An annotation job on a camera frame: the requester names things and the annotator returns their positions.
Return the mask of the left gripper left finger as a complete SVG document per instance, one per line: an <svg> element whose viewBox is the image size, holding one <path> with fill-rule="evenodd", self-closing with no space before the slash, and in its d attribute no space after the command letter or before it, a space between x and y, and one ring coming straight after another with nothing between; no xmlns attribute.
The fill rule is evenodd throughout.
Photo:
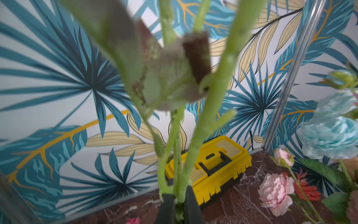
<svg viewBox="0 0 358 224"><path fill-rule="evenodd" d="M160 206L154 224L175 223L175 202L174 195L163 194L163 203Z"/></svg>

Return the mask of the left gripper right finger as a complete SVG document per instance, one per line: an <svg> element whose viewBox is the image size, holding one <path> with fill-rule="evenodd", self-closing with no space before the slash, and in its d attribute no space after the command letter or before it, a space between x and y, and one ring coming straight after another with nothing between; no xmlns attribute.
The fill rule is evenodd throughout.
<svg viewBox="0 0 358 224"><path fill-rule="evenodd" d="M205 224L193 188L188 186L184 201L184 224Z"/></svg>

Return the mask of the magenta rose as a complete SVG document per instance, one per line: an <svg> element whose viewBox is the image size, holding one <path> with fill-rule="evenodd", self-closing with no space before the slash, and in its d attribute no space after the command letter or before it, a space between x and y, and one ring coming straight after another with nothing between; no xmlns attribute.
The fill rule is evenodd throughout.
<svg viewBox="0 0 358 224"><path fill-rule="evenodd" d="M129 218L126 224L140 224L140 217Z"/></svg>

